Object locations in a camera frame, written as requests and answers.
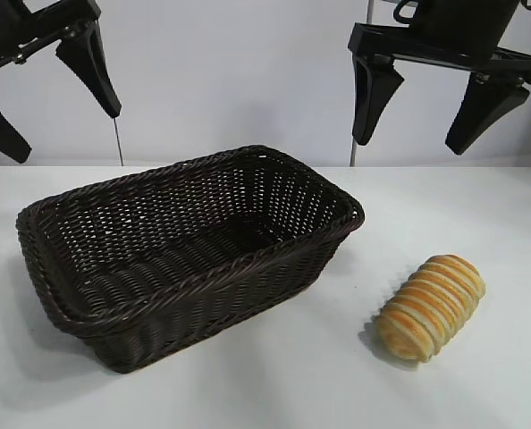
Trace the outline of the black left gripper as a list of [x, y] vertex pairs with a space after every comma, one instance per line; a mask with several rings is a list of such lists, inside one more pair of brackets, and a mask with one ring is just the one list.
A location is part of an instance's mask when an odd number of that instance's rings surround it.
[[[39, 50], [62, 40], [56, 56], [80, 79], [109, 117], [122, 104], [106, 68], [95, 1], [56, 1], [32, 12], [22, 1], [0, 1], [0, 68], [25, 63]], [[31, 146], [0, 112], [0, 153], [23, 164]]]

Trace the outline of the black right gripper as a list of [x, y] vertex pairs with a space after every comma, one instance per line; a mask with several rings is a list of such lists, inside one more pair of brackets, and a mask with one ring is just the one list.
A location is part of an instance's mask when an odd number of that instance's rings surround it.
[[403, 83], [394, 60], [481, 72], [469, 75], [445, 140], [446, 146], [461, 156], [530, 95], [523, 81], [531, 85], [531, 55], [498, 44], [517, 9], [531, 12], [531, 4], [416, 1], [412, 15], [405, 16], [402, 10], [408, 4], [395, 3], [392, 15], [396, 26], [357, 23], [353, 27], [348, 44], [356, 93], [352, 137], [360, 146], [368, 144], [384, 108]]

